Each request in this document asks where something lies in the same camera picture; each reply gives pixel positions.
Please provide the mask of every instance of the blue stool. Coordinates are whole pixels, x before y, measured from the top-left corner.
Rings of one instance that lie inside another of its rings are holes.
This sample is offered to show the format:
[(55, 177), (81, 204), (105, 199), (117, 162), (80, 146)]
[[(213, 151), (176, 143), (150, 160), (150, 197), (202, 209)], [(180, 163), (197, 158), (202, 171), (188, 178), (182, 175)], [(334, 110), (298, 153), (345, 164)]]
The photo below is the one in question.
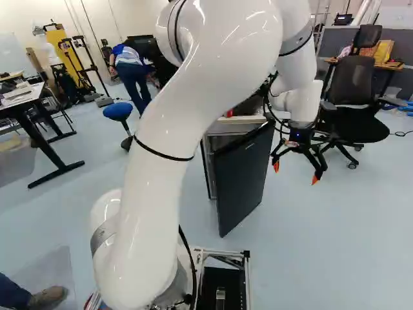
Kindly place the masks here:
[(103, 110), (103, 115), (106, 118), (111, 119), (112, 121), (120, 121), (125, 128), (128, 137), (122, 141), (121, 147), (122, 149), (129, 152), (130, 146), (132, 144), (133, 135), (130, 133), (130, 129), (126, 120), (130, 116), (133, 110), (133, 106), (127, 102), (118, 102), (112, 105), (109, 105)]

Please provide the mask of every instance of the chair armrest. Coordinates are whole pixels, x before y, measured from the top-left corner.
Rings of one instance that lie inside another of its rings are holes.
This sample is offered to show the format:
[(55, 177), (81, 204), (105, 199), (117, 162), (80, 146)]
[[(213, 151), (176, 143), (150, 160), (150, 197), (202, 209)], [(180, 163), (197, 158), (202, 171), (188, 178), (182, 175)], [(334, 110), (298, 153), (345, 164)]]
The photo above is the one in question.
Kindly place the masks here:
[(326, 100), (320, 101), (320, 107), (327, 112), (337, 112), (337, 107), (333, 105), (331, 102)]
[(398, 98), (390, 98), (390, 97), (380, 97), (377, 98), (377, 102), (379, 103), (387, 103), (389, 105), (395, 105), (397, 107), (407, 107), (407, 102), (402, 99)]

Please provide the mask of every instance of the chair backrest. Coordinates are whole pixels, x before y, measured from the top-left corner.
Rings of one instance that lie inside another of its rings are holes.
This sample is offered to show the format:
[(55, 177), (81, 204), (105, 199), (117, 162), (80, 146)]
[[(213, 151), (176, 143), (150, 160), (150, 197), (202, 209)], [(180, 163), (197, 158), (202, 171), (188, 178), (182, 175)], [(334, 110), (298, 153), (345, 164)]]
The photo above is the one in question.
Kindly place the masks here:
[(382, 31), (383, 26), (381, 25), (360, 25), (354, 36), (350, 55), (358, 55), (360, 48), (374, 47), (379, 42)]
[(327, 92), (335, 105), (366, 105), (373, 100), (374, 58), (347, 56), (339, 60)]

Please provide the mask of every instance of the pant leg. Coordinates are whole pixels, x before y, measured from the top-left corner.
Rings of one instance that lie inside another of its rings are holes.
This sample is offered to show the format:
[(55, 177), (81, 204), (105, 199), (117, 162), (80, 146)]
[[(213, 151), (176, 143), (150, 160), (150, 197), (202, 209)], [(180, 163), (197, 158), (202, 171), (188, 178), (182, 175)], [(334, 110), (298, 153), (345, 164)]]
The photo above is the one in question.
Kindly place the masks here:
[(145, 105), (147, 106), (151, 102), (152, 97), (150, 96), (148, 84), (146, 83), (146, 74), (138, 74), (136, 77), (136, 81), (139, 84), (139, 87), (141, 87), (142, 99)]
[(32, 294), (0, 273), (0, 306), (9, 309), (25, 310)]
[(139, 113), (142, 115), (145, 111), (146, 104), (143, 102), (139, 92), (136, 87), (136, 73), (134, 71), (135, 65), (129, 64), (119, 64), (116, 66), (117, 73), (121, 78), (126, 91), (129, 96), (132, 98), (132, 101), (135, 104), (135, 107), (138, 109)]

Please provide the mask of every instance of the human leg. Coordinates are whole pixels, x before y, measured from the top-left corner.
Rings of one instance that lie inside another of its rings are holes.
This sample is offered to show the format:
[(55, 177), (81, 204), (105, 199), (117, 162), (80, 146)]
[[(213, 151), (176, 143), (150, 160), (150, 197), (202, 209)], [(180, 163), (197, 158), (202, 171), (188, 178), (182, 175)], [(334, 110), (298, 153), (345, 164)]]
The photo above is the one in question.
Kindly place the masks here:
[(132, 98), (132, 101), (134, 102), (139, 113), (142, 115), (143, 111), (145, 110), (146, 104), (142, 101), (142, 98), (137, 91), (136, 73), (134, 71), (134, 67), (135, 65), (119, 64), (116, 67), (116, 70), (126, 88), (126, 91)]
[(25, 289), (0, 273), (0, 306), (9, 309), (27, 309), (28, 303), (32, 298)]
[(151, 102), (152, 97), (150, 96), (148, 84), (146, 83), (146, 76), (144, 74), (138, 74), (136, 80), (139, 87), (141, 87), (142, 100), (145, 105), (148, 105)]
[(32, 295), (0, 273), (0, 307), (16, 310), (52, 310), (67, 296), (67, 289), (52, 286)]

